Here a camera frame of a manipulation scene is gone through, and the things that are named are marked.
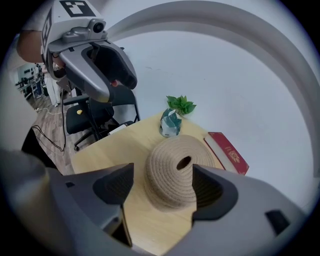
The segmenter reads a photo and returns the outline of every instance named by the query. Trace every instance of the wooden floor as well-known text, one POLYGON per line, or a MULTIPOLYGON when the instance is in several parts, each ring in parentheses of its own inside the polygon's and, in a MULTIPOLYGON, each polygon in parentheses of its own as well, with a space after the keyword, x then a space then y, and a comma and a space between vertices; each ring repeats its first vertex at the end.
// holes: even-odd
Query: wooden floor
MULTIPOLYGON (((68 94, 64 95, 64 99, 71 97, 68 94)), ((86 131, 78 132, 76 134, 68 134, 66 131, 66 111, 72 105, 63 106, 64 112, 64 127, 62 118, 62 105, 54 107, 51 105, 50 98, 48 96, 42 95, 39 99, 34 99, 30 97, 28 102, 33 108, 43 109, 38 112, 37 120, 35 125, 41 127, 43 133, 51 139, 59 147, 63 148, 65 137, 63 129, 66 135, 66 144, 64 152, 60 152, 58 148, 54 147, 49 140, 47 140, 41 133, 34 129, 35 135, 38 137, 39 144, 43 148, 44 152, 49 156, 49 158, 56 165, 57 169, 63 175, 74 174, 74 170, 71 165, 71 157, 76 153, 74 150, 74 143, 80 139, 86 131)), ((91 135, 89 138, 85 139, 78 146, 79 149, 84 149, 88 145, 95 142, 95 138, 91 135)))

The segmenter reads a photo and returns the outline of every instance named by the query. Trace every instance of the potted plant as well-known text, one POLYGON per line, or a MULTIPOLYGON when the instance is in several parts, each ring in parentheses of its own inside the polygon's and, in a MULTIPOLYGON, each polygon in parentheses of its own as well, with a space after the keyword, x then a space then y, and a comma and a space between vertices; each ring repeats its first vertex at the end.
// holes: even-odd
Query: potted plant
POLYGON ((167 96, 169 108, 176 111, 179 116, 190 114, 196 107, 192 101, 187 101, 187 96, 180 96, 178 98, 167 96))

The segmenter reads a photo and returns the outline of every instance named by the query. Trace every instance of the book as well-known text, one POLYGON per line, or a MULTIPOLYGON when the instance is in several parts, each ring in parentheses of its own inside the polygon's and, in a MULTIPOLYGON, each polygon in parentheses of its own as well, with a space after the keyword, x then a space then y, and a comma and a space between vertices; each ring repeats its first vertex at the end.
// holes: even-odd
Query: book
POLYGON ((204 141, 225 170, 245 175, 249 165, 222 132, 208 132, 204 141))

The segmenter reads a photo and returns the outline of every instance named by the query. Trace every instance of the rope coil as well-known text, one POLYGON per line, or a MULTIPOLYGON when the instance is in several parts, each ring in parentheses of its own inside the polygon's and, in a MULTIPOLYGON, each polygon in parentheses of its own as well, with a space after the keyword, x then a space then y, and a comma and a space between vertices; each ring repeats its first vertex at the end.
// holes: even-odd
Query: rope coil
POLYGON ((145 163, 144 189, 157 209, 176 211, 196 201, 193 164, 215 167, 212 155, 195 137, 167 138, 152 150, 145 163))

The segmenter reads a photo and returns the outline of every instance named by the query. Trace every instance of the light wood tabletop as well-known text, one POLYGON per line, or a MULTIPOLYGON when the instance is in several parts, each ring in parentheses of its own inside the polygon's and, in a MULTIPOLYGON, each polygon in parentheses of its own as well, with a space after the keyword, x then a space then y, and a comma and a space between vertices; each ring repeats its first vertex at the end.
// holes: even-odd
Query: light wood tabletop
MULTIPOLYGON (((71 159, 76 174, 134 163, 134 184, 124 203, 132 243, 147 252, 163 255, 191 228, 194 205, 176 212, 161 212, 149 202, 144 190, 145 162, 151 150, 166 138, 159 133, 161 113, 141 120, 86 147, 71 159)), ((204 137, 207 131, 187 119, 180 134, 191 135, 211 152, 215 167, 223 169, 204 137)))

